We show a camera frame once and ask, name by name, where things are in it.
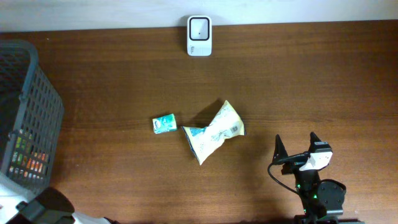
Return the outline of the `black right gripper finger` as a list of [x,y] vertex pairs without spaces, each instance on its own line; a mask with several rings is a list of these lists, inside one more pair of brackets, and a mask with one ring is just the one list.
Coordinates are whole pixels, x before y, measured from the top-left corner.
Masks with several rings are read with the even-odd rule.
[[275,149],[274,149],[274,155],[272,158],[272,163],[273,164],[283,164],[286,158],[288,158],[287,151],[285,149],[285,146],[284,146],[280,136],[277,134],[275,136]]
[[320,138],[314,133],[310,133],[310,147],[309,151],[310,152],[316,152],[318,149],[320,149],[322,146],[322,141]]

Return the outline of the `cream yellow snack bag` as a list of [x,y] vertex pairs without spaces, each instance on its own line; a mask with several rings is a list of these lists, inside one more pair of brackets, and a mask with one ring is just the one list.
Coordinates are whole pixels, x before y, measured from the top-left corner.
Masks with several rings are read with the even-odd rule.
[[182,130],[199,165],[221,147],[226,139],[246,134],[240,115],[228,100],[224,102],[208,126],[204,128],[182,126]]

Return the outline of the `teal small drink carton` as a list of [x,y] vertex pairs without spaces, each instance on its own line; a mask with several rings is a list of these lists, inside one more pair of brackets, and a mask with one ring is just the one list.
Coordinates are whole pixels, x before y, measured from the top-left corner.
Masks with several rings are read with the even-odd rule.
[[152,119],[155,134],[167,133],[177,130],[177,122],[174,114],[168,114]]

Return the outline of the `green orange juice carton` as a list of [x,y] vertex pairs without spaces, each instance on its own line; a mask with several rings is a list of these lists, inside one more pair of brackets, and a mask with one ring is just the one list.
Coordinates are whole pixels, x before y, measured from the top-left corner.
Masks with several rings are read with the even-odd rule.
[[17,134],[8,174],[24,182],[45,182],[49,169],[50,153],[37,144],[39,137],[29,128]]

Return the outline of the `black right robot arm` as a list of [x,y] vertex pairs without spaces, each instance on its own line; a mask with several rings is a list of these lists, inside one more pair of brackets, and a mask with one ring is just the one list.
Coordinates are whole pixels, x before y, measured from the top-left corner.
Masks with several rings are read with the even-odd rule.
[[[332,147],[314,132],[310,133],[307,151],[288,155],[279,135],[275,136],[275,149],[267,172],[272,180],[298,195],[303,214],[294,216],[293,222],[305,223],[361,223],[360,220],[340,220],[343,214],[346,186],[333,179],[321,179],[319,172],[326,168],[332,158]],[[283,184],[271,173],[271,167],[282,166],[281,174],[294,175],[295,187]]]

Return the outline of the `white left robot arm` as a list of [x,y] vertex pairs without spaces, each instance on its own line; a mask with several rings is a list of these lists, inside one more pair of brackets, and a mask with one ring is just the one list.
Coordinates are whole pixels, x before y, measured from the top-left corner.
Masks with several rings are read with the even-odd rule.
[[71,201],[53,187],[36,195],[1,174],[1,223],[112,224],[117,221],[76,212]]

